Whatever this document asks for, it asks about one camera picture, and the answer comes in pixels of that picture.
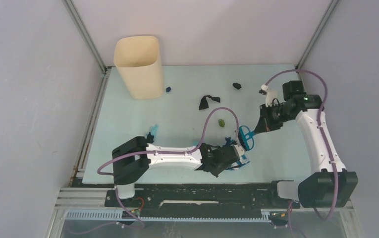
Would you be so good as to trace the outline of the blue hand brush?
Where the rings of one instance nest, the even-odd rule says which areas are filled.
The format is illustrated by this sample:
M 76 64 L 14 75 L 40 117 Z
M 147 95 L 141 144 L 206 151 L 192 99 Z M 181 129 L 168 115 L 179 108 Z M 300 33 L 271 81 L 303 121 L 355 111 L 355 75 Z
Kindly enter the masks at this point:
M 250 151 L 255 146 L 254 136 L 256 133 L 246 125 L 239 126 L 238 141 L 245 151 Z

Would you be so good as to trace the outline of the blue dustpan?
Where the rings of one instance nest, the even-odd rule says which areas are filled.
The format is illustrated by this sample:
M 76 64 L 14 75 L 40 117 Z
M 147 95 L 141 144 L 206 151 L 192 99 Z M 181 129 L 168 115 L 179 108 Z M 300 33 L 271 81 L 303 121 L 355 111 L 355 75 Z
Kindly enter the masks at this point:
M 232 163 L 228 168 L 226 168 L 226 170 L 227 171 L 236 171 L 236 170 L 239 170 L 241 167 L 243 167 L 249 163 L 250 163 L 250 160 L 245 155 L 242 155 L 240 157 L 239 161 Z

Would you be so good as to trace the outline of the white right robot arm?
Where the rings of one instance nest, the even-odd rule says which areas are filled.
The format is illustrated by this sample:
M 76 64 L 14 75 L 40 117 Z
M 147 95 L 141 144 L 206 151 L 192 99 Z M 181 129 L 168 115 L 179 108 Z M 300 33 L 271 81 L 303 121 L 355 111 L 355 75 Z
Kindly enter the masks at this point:
M 273 207 L 282 206 L 287 199 L 298 201 L 305 208 L 330 208 L 346 205 L 358 184 L 355 172 L 348 171 L 331 140 L 319 95 L 307 94 L 301 81 L 289 81 L 282 86 L 284 101 L 276 91 L 264 84 L 259 90 L 265 95 L 260 105 L 260 118 L 254 134 L 271 132 L 287 121 L 297 122 L 308 150 L 311 175 L 302 182 L 279 181 L 267 194 Z

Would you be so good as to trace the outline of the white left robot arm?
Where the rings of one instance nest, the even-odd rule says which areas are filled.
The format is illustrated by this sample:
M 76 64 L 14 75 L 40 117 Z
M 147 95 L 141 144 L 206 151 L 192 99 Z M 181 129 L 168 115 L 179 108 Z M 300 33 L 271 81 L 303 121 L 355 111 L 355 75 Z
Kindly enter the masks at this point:
M 123 206 L 136 200 L 135 182 L 149 169 L 178 167 L 204 171 L 215 177 L 233 164 L 241 162 L 245 149 L 238 144 L 213 146 L 201 143 L 199 147 L 186 148 L 156 146 L 142 136 L 137 136 L 112 151 L 113 180 L 116 199 Z

